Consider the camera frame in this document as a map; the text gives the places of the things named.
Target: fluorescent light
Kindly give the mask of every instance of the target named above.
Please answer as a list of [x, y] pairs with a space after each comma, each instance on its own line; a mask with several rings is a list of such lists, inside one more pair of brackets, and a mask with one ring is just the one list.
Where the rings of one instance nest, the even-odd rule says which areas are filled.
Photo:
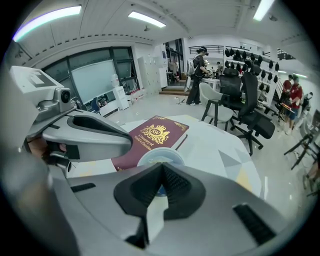
[[267, 11], [269, 11], [274, 1], [275, 0], [261, 0], [253, 19], [256, 21], [261, 21], [263, 17], [266, 15]]
[[13, 41], [18, 42], [25, 34], [29, 33], [31, 30], [34, 30], [35, 28], [53, 21], [58, 18], [62, 18], [65, 16], [70, 15], [76, 15], [79, 14], [81, 10], [81, 6], [74, 6], [74, 7], [68, 7], [64, 9], [54, 10], [52, 12], [46, 13], [42, 16], [39, 16], [27, 24], [25, 24], [23, 27], [21, 27], [13, 36]]
[[159, 28], [163, 28], [163, 27], [166, 26], [165, 24], [161, 23], [160, 21], [155, 20], [154, 18], [150, 18], [150, 17], [148, 17], [146, 15], [143, 15], [141, 13], [137, 13], [135, 11], [131, 12], [128, 15], [128, 17], [135, 18], [135, 19], [138, 19], [138, 20], [141, 20], [141, 21], [144, 21], [144, 22], [151, 23], [153, 25], [156, 25]]
[[293, 73], [294, 75], [298, 76], [298, 77], [302, 77], [302, 78], [307, 78], [307, 76], [303, 75], [303, 74], [297, 74], [297, 73]]

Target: tripod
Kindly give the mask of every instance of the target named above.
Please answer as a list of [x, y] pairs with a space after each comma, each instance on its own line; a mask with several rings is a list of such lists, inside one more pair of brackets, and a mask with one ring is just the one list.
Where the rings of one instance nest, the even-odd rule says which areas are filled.
[[295, 168], [302, 160], [302, 158], [305, 156], [307, 149], [309, 149], [309, 144], [312, 142], [314, 139], [314, 136], [312, 133], [306, 134], [295, 146], [293, 146], [291, 149], [289, 149], [287, 152], [284, 153], [284, 155], [294, 151], [297, 147], [300, 145], [303, 145], [303, 152], [299, 156], [299, 158], [295, 161], [294, 165], [291, 167], [291, 170]]

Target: whiteboard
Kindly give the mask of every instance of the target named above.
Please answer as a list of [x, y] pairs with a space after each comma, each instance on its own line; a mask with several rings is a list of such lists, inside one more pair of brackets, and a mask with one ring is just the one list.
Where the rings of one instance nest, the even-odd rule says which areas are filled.
[[113, 60], [106, 60], [79, 67], [71, 71], [74, 84], [84, 104], [114, 88], [112, 75], [116, 73]]

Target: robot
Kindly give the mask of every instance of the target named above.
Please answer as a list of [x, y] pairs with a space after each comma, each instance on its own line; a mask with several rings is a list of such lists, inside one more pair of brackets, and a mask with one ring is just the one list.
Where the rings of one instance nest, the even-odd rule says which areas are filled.
[[[5, 159], [1, 183], [32, 235], [59, 255], [234, 255], [277, 250], [287, 225], [236, 182], [184, 165], [155, 163], [96, 176], [66, 178], [70, 161], [119, 157], [132, 144], [120, 126], [76, 109], [70, 90], [39, 69], [11, 68], [38, 109], [26, 138], [41, 135], [55, 159], [47, 165], [18, 150]], [[56, 144], [65, 144], [61, 152]], [[164, 228], [151, 242], [147, 209], [163, 185]]]

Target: gold emblem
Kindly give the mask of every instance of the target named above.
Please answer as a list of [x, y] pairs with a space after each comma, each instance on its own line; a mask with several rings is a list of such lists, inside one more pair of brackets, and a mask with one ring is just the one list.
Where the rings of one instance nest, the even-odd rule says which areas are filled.
[[152, 118], [152, 120], [154, 120], [154, 119], [166, 120], [166, 118], [161, 117], [161, 116], [157, 116], [157, 115], [154, 118]]
[[179, 122], [174, 122], [177, 126], [181, 127], [181, 131], [185, 131], [187, 129], [187, 126], [182, 124], [182, 123], [179, 123]]
[[142, 129], [141, 133], [143, 133], [152, 141], [158, 144], [163, 144], [164, 141], [166, 141], [169, 138], [168, 134], [170, 133], [170, 131], [165, 131], [166, 129], [167, 128], [163, 125], [157, 125], [155, 127], [155, 125], [153, 124]]

